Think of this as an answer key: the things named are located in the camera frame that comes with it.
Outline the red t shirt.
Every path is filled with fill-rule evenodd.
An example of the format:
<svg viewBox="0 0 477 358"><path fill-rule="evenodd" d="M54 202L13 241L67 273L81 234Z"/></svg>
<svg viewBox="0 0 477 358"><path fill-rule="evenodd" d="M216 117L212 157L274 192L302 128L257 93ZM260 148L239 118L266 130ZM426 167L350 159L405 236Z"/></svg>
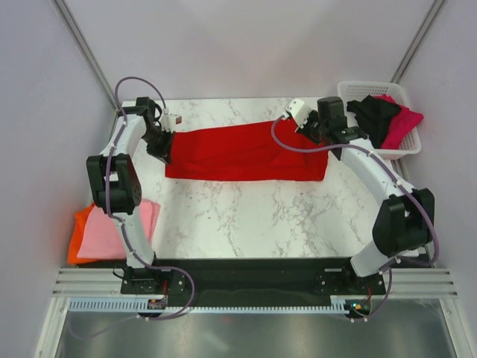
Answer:
<svg viewBox="0 0 477 358"><path fill-rule="evenodd" d="M328 153L298 153L278 145L272 122L180 132L165 176L212 181L322 181Z"/></svg>

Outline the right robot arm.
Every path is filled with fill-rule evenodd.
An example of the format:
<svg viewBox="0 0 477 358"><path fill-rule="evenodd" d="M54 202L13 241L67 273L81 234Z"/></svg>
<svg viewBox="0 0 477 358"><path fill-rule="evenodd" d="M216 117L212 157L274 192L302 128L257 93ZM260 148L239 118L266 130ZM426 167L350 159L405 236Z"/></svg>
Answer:
<svg viewBox="0 0 477 358"><path fill-rule="evenodd" d="M435 197L429 189L416 189L387 166L367 134L348 125L339 97L321 98L316 108L294 98L285 108L297 132L330 150L357 175L379 204L371 242L350 258L350 270L341 275L347 292L359 293L368 285L368 276L383 270L392 260L436 243Z"/></svg>

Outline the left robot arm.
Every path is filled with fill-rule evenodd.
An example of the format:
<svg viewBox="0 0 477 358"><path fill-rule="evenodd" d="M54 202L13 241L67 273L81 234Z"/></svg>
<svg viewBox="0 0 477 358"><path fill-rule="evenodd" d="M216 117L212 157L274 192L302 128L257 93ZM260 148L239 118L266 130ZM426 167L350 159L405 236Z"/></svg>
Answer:
<svg viewBox="0 0 477 358"><path fill-rule="evenodd" d="M155 270L156 254L140 216L142 187L133 164L140 142L149 156L168 165L175 137L175 118L149 97L138 97L120 109L111 140L100 154L86 159L92 199L113 223L125 249L126 264L141 270L137 283L147 293L161 290L163 275Z"/></svg>

